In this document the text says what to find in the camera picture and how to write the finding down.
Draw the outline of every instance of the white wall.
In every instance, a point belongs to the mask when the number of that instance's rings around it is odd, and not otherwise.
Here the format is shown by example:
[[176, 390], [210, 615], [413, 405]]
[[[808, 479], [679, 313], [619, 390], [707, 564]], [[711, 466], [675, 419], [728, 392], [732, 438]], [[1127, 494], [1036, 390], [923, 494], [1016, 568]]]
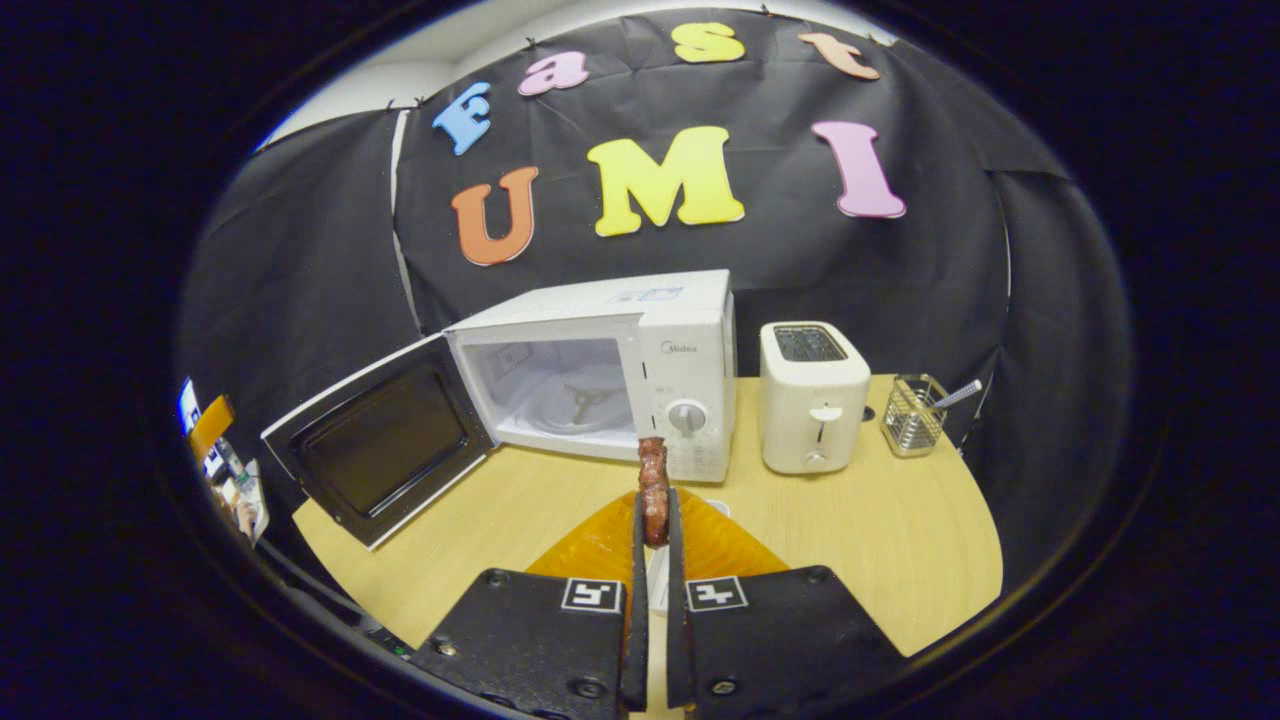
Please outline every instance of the white wall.
[[[826, 0], [767, 1], [769, 12], [814, 20], [856, 35], [896, 38], [861, 15]], [[316, 92], [262, 142], [312, 124], [380, 110], [394, 99], [408, 106], [490, 63], [545, 38], [620, 15], [680, 8], [759, 10], [760, 0], [485, 0], [410, 33]]]
[[412, 105], [415, 97], [435, 95], [451, 82], [452, 63], [417, 60], [356, 65], [312, 95], [262, 145], [332, 118], [383, 109], [390, 100], [398, 108]]

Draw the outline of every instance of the open microwave door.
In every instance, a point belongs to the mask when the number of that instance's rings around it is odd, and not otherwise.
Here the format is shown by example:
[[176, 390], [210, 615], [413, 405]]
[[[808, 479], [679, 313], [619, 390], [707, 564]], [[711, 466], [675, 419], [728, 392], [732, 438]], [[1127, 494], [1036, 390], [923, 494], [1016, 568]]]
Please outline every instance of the open microwave door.
[[494, 447], [440, 334], [312, 397], [264, 430], [262, 441], [302, 489], [369, 550]]

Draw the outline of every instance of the wire basket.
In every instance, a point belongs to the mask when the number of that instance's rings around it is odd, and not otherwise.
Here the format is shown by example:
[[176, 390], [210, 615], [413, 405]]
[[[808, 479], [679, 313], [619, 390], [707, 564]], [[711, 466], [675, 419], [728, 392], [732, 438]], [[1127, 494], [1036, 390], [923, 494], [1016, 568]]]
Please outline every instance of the wire basket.
[[915, 457], [928, 455], [942, 437], [946, 409], [932, 405], [947, 391], [932, 375], [896, 375], [888, 393], [888, 406], [881, 416], [881, 432], [893, 455]]

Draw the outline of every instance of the toaster lever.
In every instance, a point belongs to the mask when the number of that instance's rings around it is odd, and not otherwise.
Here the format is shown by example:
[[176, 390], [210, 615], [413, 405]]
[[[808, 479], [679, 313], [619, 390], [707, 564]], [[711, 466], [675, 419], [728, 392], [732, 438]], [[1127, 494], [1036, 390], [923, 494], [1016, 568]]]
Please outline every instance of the toaster lever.
[[809, 411], [809, 416], [819, 423], [835, 423], [844, 414], [844, 407], [814, 407]]

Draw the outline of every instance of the microwave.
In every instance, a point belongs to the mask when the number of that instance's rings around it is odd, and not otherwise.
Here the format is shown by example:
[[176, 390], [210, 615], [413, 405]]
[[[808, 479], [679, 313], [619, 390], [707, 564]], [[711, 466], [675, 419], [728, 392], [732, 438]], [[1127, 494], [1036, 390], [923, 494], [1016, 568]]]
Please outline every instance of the microwave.
[[261, 433], [370, 550], [509, 443], [722, 483], [737, 364], [728, 270], [540, 288], [342, 379]]

